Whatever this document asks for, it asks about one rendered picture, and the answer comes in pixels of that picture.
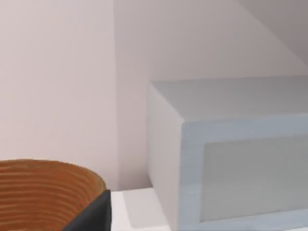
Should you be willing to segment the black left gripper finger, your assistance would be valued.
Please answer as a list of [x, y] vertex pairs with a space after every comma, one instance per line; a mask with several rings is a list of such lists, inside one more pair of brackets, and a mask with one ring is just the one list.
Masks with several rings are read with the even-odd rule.
[[111, 231], [111, 191], [105, 190], [62, 231]]

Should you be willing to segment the brown woven basket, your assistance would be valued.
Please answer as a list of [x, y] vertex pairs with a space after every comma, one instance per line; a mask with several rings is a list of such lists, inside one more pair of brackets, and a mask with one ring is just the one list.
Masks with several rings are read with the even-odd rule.
[[0, 231], [62, 231], [107, 187], [95, 172], [50, 160], [0, 160]]

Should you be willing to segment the pale grey cabinet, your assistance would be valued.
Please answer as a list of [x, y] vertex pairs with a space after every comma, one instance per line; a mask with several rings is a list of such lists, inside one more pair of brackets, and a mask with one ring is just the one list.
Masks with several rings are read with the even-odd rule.
[[172, 231], [308, 227], [308, 76], [153, 82], [147, 153]]

